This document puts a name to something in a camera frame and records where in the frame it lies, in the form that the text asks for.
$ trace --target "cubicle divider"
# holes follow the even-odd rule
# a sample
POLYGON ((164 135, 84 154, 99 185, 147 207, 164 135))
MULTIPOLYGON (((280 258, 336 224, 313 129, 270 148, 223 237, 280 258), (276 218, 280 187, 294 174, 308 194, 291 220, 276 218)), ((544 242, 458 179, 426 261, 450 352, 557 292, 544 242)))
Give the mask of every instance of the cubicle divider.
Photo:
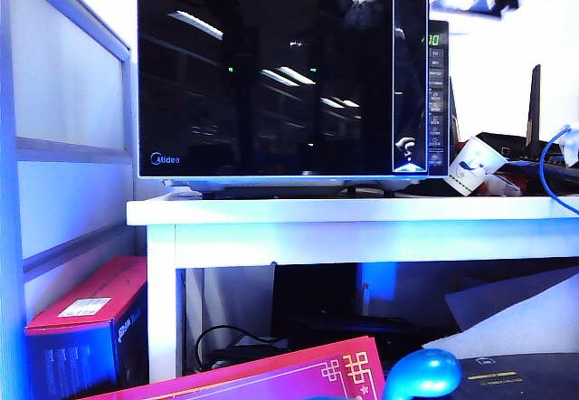
POLYGON ((135 253, 130 49, 82 0, 2 0, 0 398, 29 398, 25 323, 135 253))

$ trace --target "red box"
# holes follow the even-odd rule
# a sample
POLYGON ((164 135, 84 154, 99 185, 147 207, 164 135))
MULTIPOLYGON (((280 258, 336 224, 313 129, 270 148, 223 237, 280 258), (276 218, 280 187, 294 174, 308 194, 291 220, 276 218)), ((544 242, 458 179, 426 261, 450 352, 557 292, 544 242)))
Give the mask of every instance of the red box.
POLYGON ((148 382, 147 258, 102 265, 25 329, 32 398, 61 400, 148 382))

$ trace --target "paper cup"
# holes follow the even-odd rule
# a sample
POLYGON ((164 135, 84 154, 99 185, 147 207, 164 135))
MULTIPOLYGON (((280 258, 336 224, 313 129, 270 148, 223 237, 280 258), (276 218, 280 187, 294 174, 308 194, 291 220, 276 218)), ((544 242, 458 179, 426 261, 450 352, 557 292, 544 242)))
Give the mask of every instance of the paper cup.
POLYGON ((470 195, 485 181, 486 174, 494 174, 507 160, 479 138, 471 137, 452 161, 449 185, 464 196, 470 195))

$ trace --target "microwave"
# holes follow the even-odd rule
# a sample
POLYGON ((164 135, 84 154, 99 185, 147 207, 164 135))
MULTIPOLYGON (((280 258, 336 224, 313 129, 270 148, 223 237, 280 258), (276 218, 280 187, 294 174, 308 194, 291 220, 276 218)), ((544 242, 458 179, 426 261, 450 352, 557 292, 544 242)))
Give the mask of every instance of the microwave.
POLYGON ((138 0, 138 173, 201 192, 448 175, 428 0, 138 0))

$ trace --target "white paper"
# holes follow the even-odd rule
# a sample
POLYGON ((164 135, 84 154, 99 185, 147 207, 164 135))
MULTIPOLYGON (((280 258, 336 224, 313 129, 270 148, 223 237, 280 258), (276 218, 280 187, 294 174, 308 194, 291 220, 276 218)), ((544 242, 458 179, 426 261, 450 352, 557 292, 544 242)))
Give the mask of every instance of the white paper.
POLYGON ((579 266, 492 282, 450 293, 446 303, 460 330, 466 330, 511 305, 532 298, 579 273, 579 266))
POLYGON ((456 358, 528 353, 579 352, 579 274, 484 319, 472 328, 437 339, 456 358))
POLYGON ((78 299, 61 312, 58 317, 94 316, 110 298, 78 299))

